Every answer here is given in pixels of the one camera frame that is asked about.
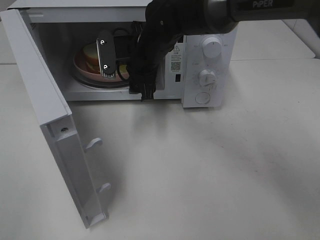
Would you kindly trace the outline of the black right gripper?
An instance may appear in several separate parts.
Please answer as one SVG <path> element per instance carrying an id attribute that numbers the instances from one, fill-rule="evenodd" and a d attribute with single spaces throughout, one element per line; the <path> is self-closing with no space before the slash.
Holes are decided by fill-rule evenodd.
<path id="1" fill-rule="evenodd" d="M 133 21 L 127 37 L 126 56 L 116 59 L 114 36 L 108 30 L 96 39 L 100 74 L 115 78 L 117 64 L 126 64 L 130 94 L 141 94 L 141 101 L 153 100 L 159 66 L 183 36 L 180 23 L 169 21 Z"/>

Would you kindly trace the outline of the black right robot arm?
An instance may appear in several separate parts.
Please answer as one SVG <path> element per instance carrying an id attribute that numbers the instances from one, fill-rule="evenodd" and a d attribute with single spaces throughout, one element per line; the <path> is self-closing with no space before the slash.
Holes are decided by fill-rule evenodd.
<path id="1" fill-rule="evenodd" d="M 129 92 L 151 100 L 160 62 L 181 36 L 227 34 L 239 22 L 305 19 L 320 33 L 318 0 L 153 0 L 132 40 Z"/>

